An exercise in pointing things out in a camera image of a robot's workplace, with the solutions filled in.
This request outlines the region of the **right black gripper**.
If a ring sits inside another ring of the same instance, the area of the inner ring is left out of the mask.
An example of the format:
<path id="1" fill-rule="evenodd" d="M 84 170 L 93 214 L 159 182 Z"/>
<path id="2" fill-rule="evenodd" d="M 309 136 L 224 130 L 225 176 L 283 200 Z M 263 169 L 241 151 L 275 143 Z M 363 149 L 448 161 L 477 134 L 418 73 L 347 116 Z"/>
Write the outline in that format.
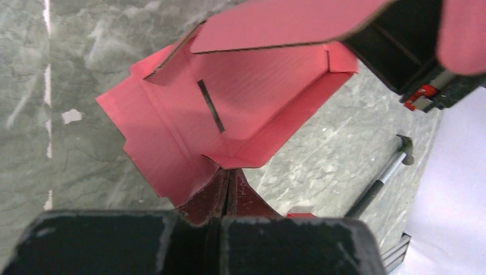
<path id="1" fill-rule="evenodd" d="M 411 111 L 454 106 L 485 74 L 460 76 L 437 60 L 442 1 L 395 1 L 343 41 Z"/>

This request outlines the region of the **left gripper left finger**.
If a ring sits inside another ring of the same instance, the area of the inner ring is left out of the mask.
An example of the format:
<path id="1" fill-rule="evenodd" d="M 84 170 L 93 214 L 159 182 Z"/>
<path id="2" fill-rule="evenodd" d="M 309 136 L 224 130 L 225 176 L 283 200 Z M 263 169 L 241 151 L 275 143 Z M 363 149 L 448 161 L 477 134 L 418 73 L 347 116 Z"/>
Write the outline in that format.
<path id="1" fill-rule="evenodd" d="M 230 172 L 174 210 L 53 210 L 25 229 L 2 274 L 217 274 Z"/>

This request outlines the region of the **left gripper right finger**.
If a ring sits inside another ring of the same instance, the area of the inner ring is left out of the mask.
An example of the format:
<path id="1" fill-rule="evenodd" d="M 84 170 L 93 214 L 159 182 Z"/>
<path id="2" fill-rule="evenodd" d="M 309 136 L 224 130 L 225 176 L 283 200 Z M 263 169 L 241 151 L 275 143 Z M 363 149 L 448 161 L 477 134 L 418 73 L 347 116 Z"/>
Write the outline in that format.
<path id="1" fill-rule="evenodd" d="M 385 274 L 367 225 L 349 218 L 224 216 L 223 274 Z"/>

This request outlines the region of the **red cardboard paper box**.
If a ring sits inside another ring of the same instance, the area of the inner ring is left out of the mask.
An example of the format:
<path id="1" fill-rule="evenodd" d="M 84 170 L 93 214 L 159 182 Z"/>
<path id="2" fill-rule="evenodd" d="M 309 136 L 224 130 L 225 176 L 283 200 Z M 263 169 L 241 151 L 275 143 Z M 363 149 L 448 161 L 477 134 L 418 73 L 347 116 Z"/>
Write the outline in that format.
<path id="1" fill-rule="evenodd" d="M 395 1 L 246 1 L 138 61 L 98 104 L 160 197 L 258 168 L 358 70 L 343 41 Z M 485 2 L 442 1 L 436 56 L 485 74 Z"/>

